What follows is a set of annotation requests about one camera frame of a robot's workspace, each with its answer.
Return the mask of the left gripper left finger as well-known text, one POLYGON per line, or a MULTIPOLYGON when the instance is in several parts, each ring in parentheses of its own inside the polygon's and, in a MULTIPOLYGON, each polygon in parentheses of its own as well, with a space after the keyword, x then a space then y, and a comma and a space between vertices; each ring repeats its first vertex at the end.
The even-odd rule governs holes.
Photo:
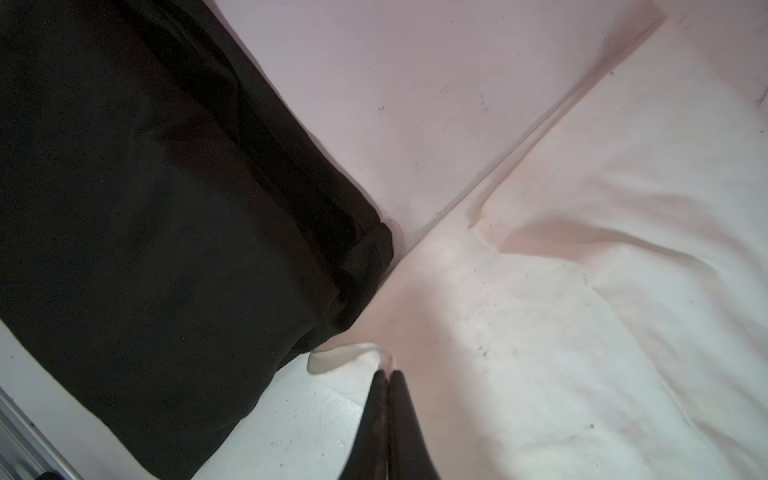
POLYGON ((372 379, 356 437, 339 480, 385 480, 388 475, 388 379, 378 370, 372 379))

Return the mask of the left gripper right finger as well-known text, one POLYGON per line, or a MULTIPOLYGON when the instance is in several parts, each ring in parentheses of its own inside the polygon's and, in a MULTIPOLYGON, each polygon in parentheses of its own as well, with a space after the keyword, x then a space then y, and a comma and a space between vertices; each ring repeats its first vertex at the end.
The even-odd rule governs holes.
POLYGON ((415 407, 402 371, 388 381, 388 478, 439 480, 429 455, 415 407))

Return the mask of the white t shirt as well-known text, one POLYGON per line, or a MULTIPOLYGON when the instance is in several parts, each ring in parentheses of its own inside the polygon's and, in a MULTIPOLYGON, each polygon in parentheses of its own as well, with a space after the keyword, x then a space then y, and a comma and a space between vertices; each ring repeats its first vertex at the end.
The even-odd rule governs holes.
POLYGON ((675 21, 512 155, 307 363, 407 375, 446 479, 767 475, 767 123, 675 21))

